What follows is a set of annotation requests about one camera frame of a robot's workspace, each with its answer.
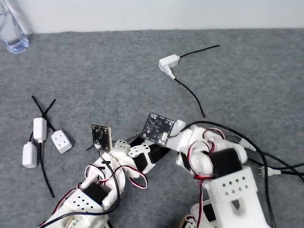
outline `white connector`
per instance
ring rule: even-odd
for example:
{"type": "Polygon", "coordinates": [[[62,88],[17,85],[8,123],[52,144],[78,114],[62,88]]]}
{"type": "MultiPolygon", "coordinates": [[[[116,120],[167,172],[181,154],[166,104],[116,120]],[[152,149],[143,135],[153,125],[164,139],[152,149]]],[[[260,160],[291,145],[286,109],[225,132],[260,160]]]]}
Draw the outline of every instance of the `white connector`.
{"type": "Polygon", "coordinates": [[[42,117],[34,119],[33,137],[38,143],[43,143],[47,139],[47,121],[42,117]]]}
{"type": "Polygon", "coordinates": [[[253,145],[251,145],[246,139],[240,138],[240,141],[238,142],[238,144],[240,144],[244,148],[250,149],[252,151],[257,151],[256,148],[253,145]]]}
{"type": "Polygon", "coordinates": [[[169,75],[172,80],[175,79],[174,74],[171,71],[171,68],[175,67],[178,65],[180,60],[180,57],[177,55],[171,55],[167,56],[165,58],[160,59],[158,63],[158,67],[162,72],[164,72],[166,75],[169,75]]]}
{"type": "MultiPolygon", "coordinates": [[[[262,166],[261,168],[258,168],[258,169],[261,170],[261,172],[259,174],[265,178],[265,166],[262,166]]],[[[281,175],[281,173],[282,173],[280,170],[274,170],[270,167],[267,168],[267,171],[268,171],[268,177],[270,177],[272,175],[281,175]]]]}
{"type": "Polygon", "coordinates": [[[72,144],[67,138],[67,136],[63,133],[62,130],[55,131],[51,135],[52,141],[55,144],[57,150],[59,150],[60,153],[64,153],[72,148],[72,144]]]}
{"type": "Polygon", "coordinates": [[[23,146],[22,165],[28,169],[37,167],[37,148],[32,142],[23,146]]]}

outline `power adapter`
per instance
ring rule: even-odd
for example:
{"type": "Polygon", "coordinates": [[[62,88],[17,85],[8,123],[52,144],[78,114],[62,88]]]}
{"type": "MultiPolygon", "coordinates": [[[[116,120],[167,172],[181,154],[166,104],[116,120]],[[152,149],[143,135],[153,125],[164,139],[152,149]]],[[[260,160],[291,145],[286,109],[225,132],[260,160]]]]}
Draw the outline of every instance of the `power adapter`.
{"type": "Polygon", "coordinates": [[[37,148],[32,142],[23,146],[22,165],[28,169],[37,167],[37,148]]]}
{"type": "Polygon", "coordinates": [[[55,131],[51,135],[52,141],[60,153],[64,153],[72,148],[72,144],[62,130],[55,131]]]}

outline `wire bundle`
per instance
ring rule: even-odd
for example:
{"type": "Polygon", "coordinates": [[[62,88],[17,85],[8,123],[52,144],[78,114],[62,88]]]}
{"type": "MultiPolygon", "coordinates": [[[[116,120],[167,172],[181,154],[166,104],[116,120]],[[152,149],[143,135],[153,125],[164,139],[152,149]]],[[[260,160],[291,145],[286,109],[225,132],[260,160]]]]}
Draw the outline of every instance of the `wire bundle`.
{"type": "MultiPolygon", "coordinates": [[[[39,104],[37,98],[35,96],[31,96],[33,101],[35,102],[35,104],[37,105],[37,107],[39,108],[41,114],[42,114],[42,118],[44,118],[46,121],[47,121],[47,124],[49,126],[49,128],[51,128],[54,132],[56,131],[56,129],[54,128],[54,126],[51,124],[51,122],[49,121],[48,117],[47,117],[47,113],[48,111],[51,109],[51,107],[53,106],[53,104],[55,103],[56,99],[54,99],[51,104],[47,107],[47,109],[45,111],[43,111],[41,105],[39,104]]],[[[34,131],[32,131],[32,133],[30,134],[30,137],[29,137],[29,142],[32,141],[32,137],[33,137],[33,133],[34,131]]],[[[46,174],[46,171],[45,171],[45,168],[44,168],[44,163],[43,163],[43,159],[42,159],[42,144],[41,143],[38,143],[38,155],[39,155],[39,160],[40,160],[40,165],[41,165],[41,169],[42,169],[42,174],[43,174],[43,178],[47,184],[47,188],[51,194],[51,196],[53,198],[55,198],[55,194],[54,194],[54,191],[51,187],[51,184],[49,183],[49,180],[48,180],[48,177],[47,177],[47,174],[46,174]]]]}

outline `gray carpet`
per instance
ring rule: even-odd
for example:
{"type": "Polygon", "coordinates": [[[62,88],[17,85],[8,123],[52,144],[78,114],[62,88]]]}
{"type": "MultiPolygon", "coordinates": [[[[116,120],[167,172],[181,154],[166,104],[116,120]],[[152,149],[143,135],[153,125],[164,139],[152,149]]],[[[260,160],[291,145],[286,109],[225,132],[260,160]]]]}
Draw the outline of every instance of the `gray carpet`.
{"type": "MultiPolygon", "coordinates": [[[[174,68],[197,94],[207,119],[241,131],[290,164],[303,162],[303,40],[304,30],[296,29],[176,30],[34,35],[20,55],[1,46],[1,227],[36,227],[84,179],[85,166],[98,157],[85,151],[91,123],[111,126],[113,138],[124,139],[142,129],[150,111],[188,123],[201,119],[193,97],[160,72],[158,60],[214,44],[221,47],[185,57],[174,68]],[[51,132],[45,144],[56,199],[40,167],[21,165],[32,119],[40,116],[32,94],[44,108],[57,99],[49,117],[73,139],[74,147],[64,154],[54,147],[51,132]]],[[[175,156],[169,153],[149,172],[147,190],[126,185],[119,208],[110,215],[115,228],[175,228],[189,213],[199,187],[175,164],[175,156]]],[[[263,178],[250,165],[269,221],[263,178]]],[[[303,186],[296,176],[270,178],[278,228],[304,226],[303,186]]]]}

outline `white bracket with holes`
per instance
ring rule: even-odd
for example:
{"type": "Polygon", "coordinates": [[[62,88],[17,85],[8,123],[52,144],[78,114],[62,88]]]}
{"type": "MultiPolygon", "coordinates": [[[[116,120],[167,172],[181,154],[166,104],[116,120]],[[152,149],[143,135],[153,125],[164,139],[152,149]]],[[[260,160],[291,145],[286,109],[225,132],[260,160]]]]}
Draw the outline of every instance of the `white bracket with holes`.
{"type": "MultiPolygon", "coordinates": [[[[120,165],[129,165],[136,169],[135,162],[128,156],[131,146],[124,140],[118,140],[109,154],[113,156],[120,165]]],[[[125,175],[131,178],[139,178],[139,174],[131,169],[125,168],[125,175]]]]}
{"type": "Polygon", "coordinates": [[[147,172],[149,172],[151,169],[153,169],[153,167],[155,166],[155,164],[152,164],[150,157],[148,155],[148,153],[150,152],[150,148],[146,143],[143,143],[141,145],[138,146],[134,146],[130,149],[128,155],[131,158],[136,158],[138,157],[141,153],[144,154],[146,161],[147,161],[147,166],[146,168],[142,171],[144,174],[146,174],[147,172]]]}
{"type": "MultiPolygon", "coordinates": [[[[102,207],[94,200],[84,194],[80,189],[77,189],[52,215],[46,222],[53,220],[61,215],[70,212],[102,212],[102,207]]],[[[92,216],[92,215],[74,215],[61,219],[47,228],[104,228],[107,227],[109,217],[107,215],[92,216]]]]}
{"type": "Polygon", "coordinates": [[[232,174],[205,180],[218,228],[269,228],[266,223],[260,202],[257,197],[257,185],[251,168],[243,169],[232,174]],[[238,200],[236,209],[232,201],[238,200]]]}

